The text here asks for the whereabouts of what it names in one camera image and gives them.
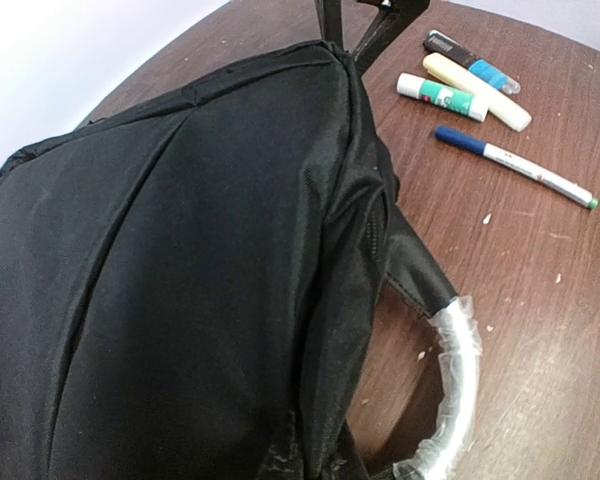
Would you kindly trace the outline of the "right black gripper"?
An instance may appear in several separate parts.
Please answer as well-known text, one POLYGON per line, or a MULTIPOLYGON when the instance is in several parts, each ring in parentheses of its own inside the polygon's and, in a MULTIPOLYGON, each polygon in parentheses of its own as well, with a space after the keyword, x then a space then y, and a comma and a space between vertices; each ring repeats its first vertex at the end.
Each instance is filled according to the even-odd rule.
MULTIPOLYGON (((372 65, 430 5, 429 0, 357 0, 357 3, 377 9, 376 16, 353 50, 357 65, 372 65)), ((341 1, 315 0, 314 6, 322 39, 343 49, 341 1)))

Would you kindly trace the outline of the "white green glue stick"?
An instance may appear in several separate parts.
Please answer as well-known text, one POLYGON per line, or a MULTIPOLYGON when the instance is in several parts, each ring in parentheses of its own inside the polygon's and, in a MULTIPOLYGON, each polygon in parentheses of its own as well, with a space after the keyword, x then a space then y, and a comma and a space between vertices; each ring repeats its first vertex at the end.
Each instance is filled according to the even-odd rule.
POLYGON ((423 77, 402 73, 396 84, 397 93, 436 107, 483 122, 489 105, 481 96, 464 92, 423 77))

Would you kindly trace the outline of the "black green marker pen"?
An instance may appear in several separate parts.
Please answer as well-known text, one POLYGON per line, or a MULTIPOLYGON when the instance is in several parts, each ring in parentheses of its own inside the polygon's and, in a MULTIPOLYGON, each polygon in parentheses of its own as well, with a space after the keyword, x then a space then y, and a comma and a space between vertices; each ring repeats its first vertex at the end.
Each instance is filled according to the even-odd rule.
POLYGON ((441 142, 474 153, 513 170, 560 193, 589 210, 595 210, 599 205, 598 198, 585 188, 491 143, 481 141, 447 126, 437 127, 434 131, 434 136, 441 142))

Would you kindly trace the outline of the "black student backpack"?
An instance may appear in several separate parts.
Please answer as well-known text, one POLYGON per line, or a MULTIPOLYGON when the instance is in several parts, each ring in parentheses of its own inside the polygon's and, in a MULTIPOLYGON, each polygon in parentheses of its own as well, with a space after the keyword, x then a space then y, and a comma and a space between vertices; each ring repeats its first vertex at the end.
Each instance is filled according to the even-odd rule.
POLYGON ((397 206, 353 58, 251 57, 0 170, 0 479, 364 479, 346 416, 385 285, 438 332, 446 479, 480 340, 397 206))

